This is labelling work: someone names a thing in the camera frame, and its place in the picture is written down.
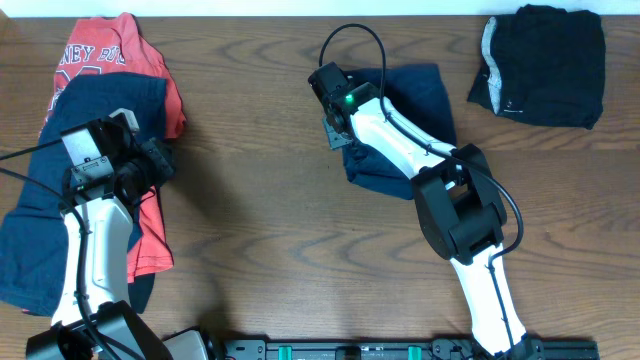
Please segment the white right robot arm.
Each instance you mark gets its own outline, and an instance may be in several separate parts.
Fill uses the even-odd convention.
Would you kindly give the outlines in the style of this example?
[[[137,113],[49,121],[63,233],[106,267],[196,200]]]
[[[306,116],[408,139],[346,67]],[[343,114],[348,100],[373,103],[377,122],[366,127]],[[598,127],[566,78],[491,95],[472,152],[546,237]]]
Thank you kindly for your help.
[[[503,226],[518,207],[497,182],[479,148],[440,141],[404,117],[382,86],[357,84],[335,63],[308,83],[325,113],[328,134],[369,145],[410,181],[420,229],[453,266],[481,353],[532,359],[535,347],[520,321],[506,280]]]

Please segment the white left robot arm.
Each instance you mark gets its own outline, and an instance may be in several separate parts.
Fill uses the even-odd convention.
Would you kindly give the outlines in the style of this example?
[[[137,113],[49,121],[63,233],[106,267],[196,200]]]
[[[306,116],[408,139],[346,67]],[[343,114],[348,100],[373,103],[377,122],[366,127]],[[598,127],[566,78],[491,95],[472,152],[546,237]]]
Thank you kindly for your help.
[[[138,143],[128,112],[70,128],[61,141],[72,165],[60,210],[68,234],[63,293],[49,330],[29,338],[29,359],[205,359],[201,334],[161,340],[131,308],[128,239],[142,197],[174,173],[170,150]]]

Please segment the navy blue shorts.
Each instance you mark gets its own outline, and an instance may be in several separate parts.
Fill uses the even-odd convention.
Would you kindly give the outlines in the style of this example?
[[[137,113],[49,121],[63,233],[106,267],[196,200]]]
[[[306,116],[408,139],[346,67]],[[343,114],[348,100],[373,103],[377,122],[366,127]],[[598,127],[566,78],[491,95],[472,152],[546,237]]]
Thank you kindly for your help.
[[[367,68],[348,73],[358,85],[385,83],[350,117],[354,140],[343,148],[347,180],[384,195],[411,200],[410,180],[443,158],[425,147],[450,153],[456,147],[450,101],[435,64],[411,64],[385,72]]]

